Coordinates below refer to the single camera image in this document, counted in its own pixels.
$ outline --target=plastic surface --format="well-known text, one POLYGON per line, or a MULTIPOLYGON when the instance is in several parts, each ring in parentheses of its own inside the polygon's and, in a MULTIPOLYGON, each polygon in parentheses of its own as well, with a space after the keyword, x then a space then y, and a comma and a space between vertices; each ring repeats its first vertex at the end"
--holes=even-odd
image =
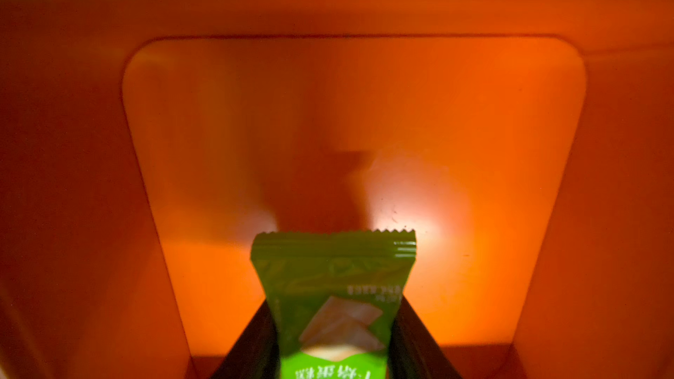
POLYGON ((333 229, 302 217, 330 208, 278 204, 297 167, 329 159, 343 171, 294 186, 339 198, 336 180, 355 181, 367 199, 350 222, 417 229, 408 297, 466 377, 498 370, 513 336, 522 365, 505 368, 534 379, 668 374, 673 8, 0 0, 3 366, 182 378, 182 325, 195 361, 222 357, 262 301, 243 238, 279 221, 333 229), (223 123, 241 97, 245 117, 223 123), (272 116, 301 140, 257 137, 272 116))
MULTIPOLYGON (((396 379, 461 379, 405 297, 388 354, 389 375, 396 379)), ((278 365, 276 330, 265 301, 211 379, 277 379, 278 365)))
POLYGON ((251 240, 276 228, 415 228, 406 296, 434 338, 507 346, 584 89, 552 38, 141 48, 123 99, 192 353, 236 341, 263 299, 251 240))

